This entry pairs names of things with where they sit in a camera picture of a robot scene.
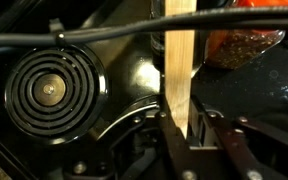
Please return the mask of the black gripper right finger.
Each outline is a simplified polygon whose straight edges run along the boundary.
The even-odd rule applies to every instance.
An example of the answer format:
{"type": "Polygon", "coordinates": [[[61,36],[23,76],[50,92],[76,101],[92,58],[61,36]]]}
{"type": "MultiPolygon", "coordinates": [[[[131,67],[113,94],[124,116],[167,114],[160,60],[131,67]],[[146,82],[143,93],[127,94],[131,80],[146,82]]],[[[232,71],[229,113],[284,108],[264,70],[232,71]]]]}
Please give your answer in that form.
{"type": "Polygon", "coordinates": [[[192,103],[202,114],[203,124],[209,128],[210,135],[205,135],[205,141],[210,138],[212,145],[225,152],[242,180],[261,180],[260,163],[247,147],[244,132],[234,128],[219,111],[206,109],[196,97],[192,97],[192,103]]]}

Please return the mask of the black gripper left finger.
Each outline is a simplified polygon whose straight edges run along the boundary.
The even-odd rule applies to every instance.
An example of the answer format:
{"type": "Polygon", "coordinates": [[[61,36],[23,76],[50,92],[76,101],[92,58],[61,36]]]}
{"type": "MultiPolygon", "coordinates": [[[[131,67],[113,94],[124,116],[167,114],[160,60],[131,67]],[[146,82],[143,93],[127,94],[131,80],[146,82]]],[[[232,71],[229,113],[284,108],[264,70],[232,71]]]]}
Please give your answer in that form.
{"type": "Polygon", "coordinates": [[[175,125],[165,96],[159,97],[160,112],[156,115],[163,137],[164,163],[174,180],[198,180],[191,168],[190,151],[181,130],[175,125]]]}

